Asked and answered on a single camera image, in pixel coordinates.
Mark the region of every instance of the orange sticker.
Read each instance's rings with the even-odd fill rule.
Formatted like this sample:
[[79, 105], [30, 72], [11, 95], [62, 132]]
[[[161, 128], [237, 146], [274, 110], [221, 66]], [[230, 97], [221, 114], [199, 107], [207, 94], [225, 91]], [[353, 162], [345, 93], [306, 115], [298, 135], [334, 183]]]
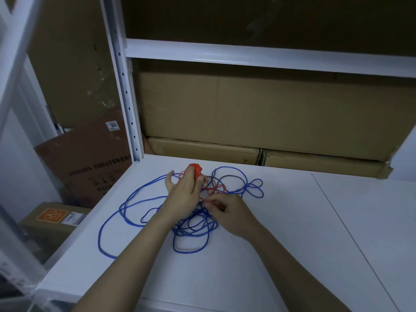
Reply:
[[41, 221], [58, 223], [68, 213], [65, 210], [46, 208], [44, 212], [37, 218]]

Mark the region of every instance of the tangled blue wire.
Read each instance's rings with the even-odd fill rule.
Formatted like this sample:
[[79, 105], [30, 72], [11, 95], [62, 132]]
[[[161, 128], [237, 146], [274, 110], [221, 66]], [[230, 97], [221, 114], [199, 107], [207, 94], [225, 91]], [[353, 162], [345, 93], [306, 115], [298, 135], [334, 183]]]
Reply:
[[[240, 172], [242, 174], [242, 177], [237, 176], [237, 175], [224, 175], [221, 176], [220, 178], [216, 177], [216, 173], [218, 170], [222, 169], [222, 168], [231, 168], [234, 170], [237, 170], [238, 172]], [[174, 176], [176, 176], [177, 178], [179, 178], [180, 173], [175, 173]], [[215, 187], [216, 185], [221, 185], [224, 184], [223, 183], [223, 179], [227, 178], [227, 177], [236, 177], [239, 178], [240, 180], [242, 180], [242, 182], [244, 183], [244, 185], [236, 190], [227, 190], [226, 187], [223, 187], [223, 191], [219, 191], [219, 192], [223, 192], [226, 194], [238, 194], [241, 197], [247, 192], [250, 195], [252, 195], [253, 197], [256, 198], [262, 198], [264, 196], [263, 191], [261, 190], [260, 187], [263, 186], [263, 181], [259, 178], [253, 179], [251, 182], [248, 182], [247, 176], [238, 168], [236, 167], [231, 167], [231, 166], [221, 166], [216, 168], [215, 170], [212, 171], [211, 173], [211, 180], [208, 183], [208, 185], [201, 189], [201, 192], [203, 192], [204, 190], [206, 190], [207, 188], [209, 189], [209, 186]], [[140, 223], [134, 223], [133, 221], [131, 221], [128, 217], [127, 217], [127, 213], [126, 210], [128, 208], [131, 208], [135, 205], [144, 203], [146, 201], [151, 201], [151, 200], [156, 200], [156, 199], [162, 199], [162, 198], [166, 198], [167, 196], [159, 196], [159, 197], [154, 197], [154, 198], [150, 198], [150, 199], [143, 199], [140, 200], [136, 203], [133, 203], [131, 205], [129, 205], [129, 202], [140, 192], [140, 190], [142, 190], [143, 188], [150, 186], [154, 183], [157, 183], [161, 180], [164, 180], [166, 178], [166, 174], [159, 176], [158, 178], [155, 178], [154, 180], [144, 184], [143, 186], [139, 187], [138, 189], [136, 189], [134, 192], [131, 193], [131, 195], [128, 196], [128, 198], [126, 199], [126, 201], [124, 203], [122, 203], [119, 207], [119, 209], [114, 212], [112, 215], [110, 215], [110, 217], [105, 220], [105, 222], [102, 224], [99, 232], [98, 232], [98, 249], [99, 251], [107, 256], [110, 257], [112, 259], [116, 259], [117, 256], [114, 256], [112, 254], [109, 254], [108, 252], [104, 251], [102, 246], [101, 246], [101, 234], [102, 231], [105, 227], [105, 225], [112, 219], [112, 217], [114, 217], [115, 215], [119, 214], [121, 215], [121, 217], [124, 219], [124, 221], [132, 226], [135, 227], [139, 227], [142, 228], [146, 225], [147, 221], [144, 221], [144, 218], [149, 214], [149, 212], [151, 212], [152, 210], [156, 210], [156, 212], [160, 209], [161, 206], [163, 206], [163, 204], [161, 204], [159, 207], [155, 207], [155, 208], [151, 208], [149, 209], [144, 215], [143, 217], [140, 219]], [[256, 189], [260, 192], [259, 195], [255, 195], [253, 194], [249, 189]], [[199, 251], [202, 251], [208, 244], [209, 241], [209, 236], [210, 236], [210, 232], [214, 231], [217, 227], [218, 224], [215, 220], [213, 220], [212, 216], [209, 214], [208, 210], [202, 206], [202, 202], [200, 201], [195, 209], [192, 211], [192, 213], [185, 219], [180, 220], [177, 224], [175, 224], [175, 226], [172, 228], [172, 232], [174, 233], [174, 240], [173, 240], [173, 249], [175, 252], [180, 253], [180, 254], [193, 254], [193, 253], [197, 253]], [[196, 217], [200, 217], [201, 220], [199, 220], [196, 224], [191, 225], [190, 222], [191, 220], [195, 219]], [[192, 250], [192, 251], [180, 251], [175, 247], [175, 243], [176, 243], [176, 238], [177, 237], [182, 237], [182, 236], [187, 236], [187, 237], [201, 237], [201, 236], [207, 236], [206, 240], [205, 240], [205, 244], [197, 249], [197, 250]]]

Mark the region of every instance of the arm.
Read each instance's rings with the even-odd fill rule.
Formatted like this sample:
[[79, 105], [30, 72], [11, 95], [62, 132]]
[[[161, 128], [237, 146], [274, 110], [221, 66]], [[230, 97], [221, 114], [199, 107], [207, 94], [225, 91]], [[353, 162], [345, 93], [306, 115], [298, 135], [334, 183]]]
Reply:
[[290, 311], [350, 311], [257, 221], [240, 196], [212, 194], [204, 206], [227, 231], [254, 247]]
[[197, 205], [204, 177], [194, 178], [193, 168], [172, 183], [171, 171], [165, 180], [168, 189], [162, 208], [149, 220], [120, 256], [79, 300], [74, 312], [134, 311], [153, 263], [169, 231]]

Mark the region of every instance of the person's left hand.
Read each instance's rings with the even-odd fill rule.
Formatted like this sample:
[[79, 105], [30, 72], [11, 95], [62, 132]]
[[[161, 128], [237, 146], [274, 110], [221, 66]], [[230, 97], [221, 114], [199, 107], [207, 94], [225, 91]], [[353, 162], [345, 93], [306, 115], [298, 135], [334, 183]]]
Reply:
[[169, 194], [160, 211], [174, 224], [180, 219], [186, 218], [198, 204], [205, 176], [201, 175], [195, 180], [193, 167], [190, 166], [186, 168], [185, 175], [179, 182], [174, 184], [172, 182], [173, 174], [174, 171], [171, 171], [166, 176], [165, 185]]

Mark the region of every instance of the blue wire loop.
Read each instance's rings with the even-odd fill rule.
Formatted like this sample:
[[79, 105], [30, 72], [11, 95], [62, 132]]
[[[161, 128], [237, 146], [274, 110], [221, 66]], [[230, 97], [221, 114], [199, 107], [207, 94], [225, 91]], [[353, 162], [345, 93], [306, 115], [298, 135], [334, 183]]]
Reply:
[[[218, 170], [222, 169], [222, 168], [230, 168], [230, 169], [234, 169], [238, 172], [240, 172], [240, 174], [242, 176], [237, 176], [237, 175], [224, 175], [221, 176], [220, 178], [216, 177], [216, 173]], [[175, 177], [179, 177], [180, 173], [175, 173], [174, 176]], [[241, 188], [236, 189], [236, 190], [223, 190], [222, 192], [226, 193], [226, 194], [237, 194], [240, 195], [241, 197], [247, 192], [248, 194], [252, 195], [255, 198], [262, 198], [264, 196], [263, 191], [261, 190], [260, 187], [263, 186], [263, 181], [259, 178], [253, 179], [251, 182], [248, 182], [248, 179], [246, 177], [246, 175], [239, 170], [236, 167], [232, 167], [232, 166], [220, 166], [218, 168], [216, 168], [215, 170], [212, 171], [211, 173], [211, 181], [208, 183], [207, 187], [214, 187], [216, 184], [214, 182], [216, 182], [218, 185], [224, 184], [223, 180], [227, 177], [234, 177], [234, 178], [239, 178], [242, 183], [244, 184]], [[138, 189], [136, 189], [134, 192], [132, 192], [128, 198], [126, 199], [126, 201], [124, 203], [122, 203], [119, 207], [119, 209], [114, 212], [112, 215], [109, 216], [109, 218], [107, 220], [105, 220], [105, 222], [102, 224], [100, 230], [98, 231], [98, 249], [99, 251], [107, 256], [110, 257], [112, 259], [116, 259], [117, 256], [114, 256], [112, 254], [109, 254], [108, 252], [104, 251], [104, 249], [101, 246], [101, 235], [102, 235], [102, 231], [105, 227], [105, 225], [117, 214], [121, 215], [121, 217], [124, 219], [124, 221], [132, 226], [135, 227], [139, 227], [142, 228], [146, 225], [147, 221], [144, 221], [144, 218], [146, 218], [146, 216], [149, 214], [149, 212], [151, 212], [152, 210], [156, 210], [156, 212], [159, 211], [159, 209], [163, 206], [163, 204], [161, 204], [159, 207], [155, 207], [155, 208], [150, 208], [144, 215], [143, 217], [140, 219], [140, 223], [134, 223], [133, 221], [131, 221], [128, 217], [127, 217], [127, 209], [131, 208], [135, 205], [144, 203], [146, 201], [152, 201], [152, 200], [157, 200], [157, 199], [162, 199], [162, 198], [166, 198], [167, 196], [159, 196], [159, 197], [154, 197], [154, 198], [150, 198], [150, 199], [143, 199], [140, 200], [136, 203], [133, 203], [131, 205], [129, 205], [129, 202], [136, 197], [136, 195], [145, 187], [150, 186], [154, 183], [157, 183], [161, 180], [164, 180], [166, 178], [166, 174], [159, 176], [158, 178], [155, 178], [154, 180], [144, 184], [143, 186], [139, 187]], [[256, 190], [257, 191], [257, 195], [252, 193], [252, 190]], [[196, 219], [197, 223], [191, 225], [191, 221]], [[212, 218], [212, 216], [209, 214], [208, 210], [202, 206], [202, 201], [200, 201], [195, 209], [192, 211], [192, 213], [185, 219], [180, 220], [177, 224], [175, 224], [175, 226], [172, 228], [172, 232], [174, 233], [174, 240], [173, 240], [173, 249], [175, 252], [180, 253], [180, 254], [193, 254], [193, 253], [197, 253], [199, 251], [202, 251], [208, 244], [209, 241], [209, 237], [210, 237], [210, 233], [212, 231], [214, 231], [216, 228], [218, 227], [218, 223]], [[180, 251], [176, 248], [176, 239], [178, 237], [202, 237], [202, 236], [207, 236], [206, 240], [205, 240], [205, 244], [200, 247], [199, 249], [196, 250], [191, 250], [191, 251]]]

